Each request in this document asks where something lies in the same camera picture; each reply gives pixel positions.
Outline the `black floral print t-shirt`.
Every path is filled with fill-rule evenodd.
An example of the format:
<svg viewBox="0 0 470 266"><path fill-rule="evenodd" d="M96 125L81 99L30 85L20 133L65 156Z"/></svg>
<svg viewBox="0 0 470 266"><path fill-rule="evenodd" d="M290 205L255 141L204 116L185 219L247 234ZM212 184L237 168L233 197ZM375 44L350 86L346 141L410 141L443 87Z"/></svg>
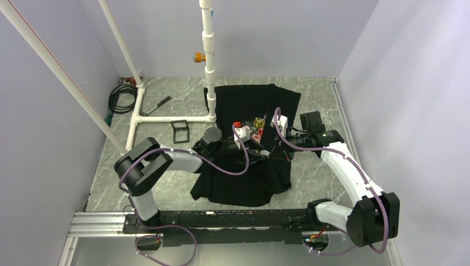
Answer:
<svg viewBox="0 0 470 266"><path fill-rule="evenodd" d="M277 132L270 126L276 108L293 125L301 94L276 86L225 85L217 86L216 125L224 139L232 139L232 125L240 122L248 126L252 140L268 152L275 145ZM210 202L242 207L260 207L270 202L274 194L291 188L291 163L286 159L249 160L245 166L244 153L217 155L214 164L222 171L203 164L200 175L190 192L194 200L206 198Z"/></svg>

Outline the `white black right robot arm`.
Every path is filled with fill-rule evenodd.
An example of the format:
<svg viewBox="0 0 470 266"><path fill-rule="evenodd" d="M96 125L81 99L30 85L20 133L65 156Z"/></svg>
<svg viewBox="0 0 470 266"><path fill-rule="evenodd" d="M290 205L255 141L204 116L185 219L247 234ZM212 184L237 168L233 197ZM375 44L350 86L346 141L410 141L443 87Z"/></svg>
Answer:
<svg viewBox="0 0 470 266"><path fill-rule="evenodd" d="M398 235L400 200L386 193L362 169L349 151L344 138L336 130L326 130L317 111L301 114L302 132L291 135L287 117L276 108L271 127L279 136L287 158L295 152L309 151L326 163L345 188L353 207L345 207L331 199L309 202L305 222L312 230L330 225L346 233L357 247L370 247L385 252L387 241Z"/></svg>

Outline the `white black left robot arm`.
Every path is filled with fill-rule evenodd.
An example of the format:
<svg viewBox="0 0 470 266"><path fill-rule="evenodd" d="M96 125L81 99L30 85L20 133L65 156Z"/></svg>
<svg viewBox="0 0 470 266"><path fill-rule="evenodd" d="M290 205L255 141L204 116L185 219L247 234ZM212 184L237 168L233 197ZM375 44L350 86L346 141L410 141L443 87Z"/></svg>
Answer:
<svg viewBox="0 0 470 266"><path fill-rule="evenodd" d="M257 152L250 147L249 137L234 129L232 136L224 138L220 129L213 127L191 149L174 149L160 144L155 138L141 141L114 164L123 190L138 216L137 225L146 233L158 228L160 210L152 189L167 171L200 173L211 166L223 173L239 176L255 162Z"/></svg>

